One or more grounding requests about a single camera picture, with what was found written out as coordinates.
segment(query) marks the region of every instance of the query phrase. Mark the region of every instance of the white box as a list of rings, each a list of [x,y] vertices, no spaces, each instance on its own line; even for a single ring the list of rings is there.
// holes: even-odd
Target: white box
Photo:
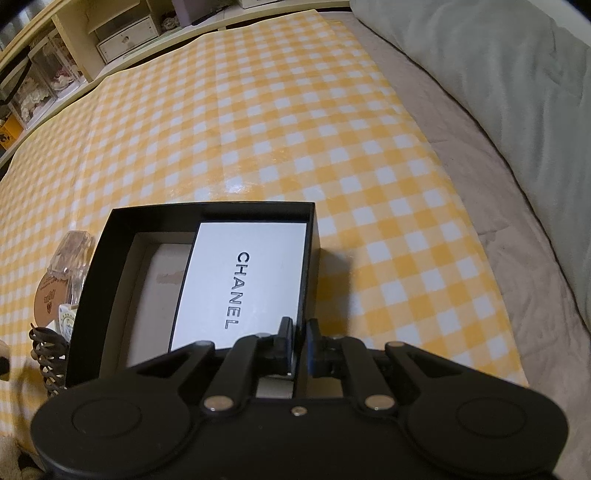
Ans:
[[[305,223],[203,222],[197,231],[171,349],[197,340],[231,347],[298,318]]]

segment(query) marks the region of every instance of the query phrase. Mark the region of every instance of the drawer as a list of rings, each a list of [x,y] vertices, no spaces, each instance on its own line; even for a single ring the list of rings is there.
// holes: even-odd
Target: drawer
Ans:
[[[104,61],[109,63],[133,48],[158,37],[152,17],[145,17],[97,45]]]

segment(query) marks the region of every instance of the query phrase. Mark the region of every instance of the black coiled cord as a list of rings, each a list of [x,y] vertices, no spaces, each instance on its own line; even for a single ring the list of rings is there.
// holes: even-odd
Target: black coiled cord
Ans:
[[[39,362],[47,396],[57,395],[66,388],[66,365],[68,343],[66,339],[49,328],[31,325],[29,338],[33,341],[31,356]]]

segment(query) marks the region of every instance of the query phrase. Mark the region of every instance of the gray mattress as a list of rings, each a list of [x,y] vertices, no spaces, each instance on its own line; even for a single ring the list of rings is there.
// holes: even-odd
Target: gray mattress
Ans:
[[[591,339],[552,247],[505,160],[472,117],[424,70],[350,13],[354,33],[414,117],[453,180],[501,289],[531,388],[566,412],[556,473],[591,479]]]

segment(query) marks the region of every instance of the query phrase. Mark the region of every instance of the clear plastic container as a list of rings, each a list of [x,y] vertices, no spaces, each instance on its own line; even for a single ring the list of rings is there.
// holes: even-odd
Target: clear plastic container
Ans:
[[[57,98],[37,66],[31,59],[25,58],[0,83],[0,95],[3,99],[10,97],[27,69],[22,83],[8,103],[24,128],[34,125]]]
[[[80,85],[78,67],[71,55],[64,55],[63,49],[58,47],[62,44],[59,33],[54,30],[39,41],[29,54],[58,98],[68,95]]]

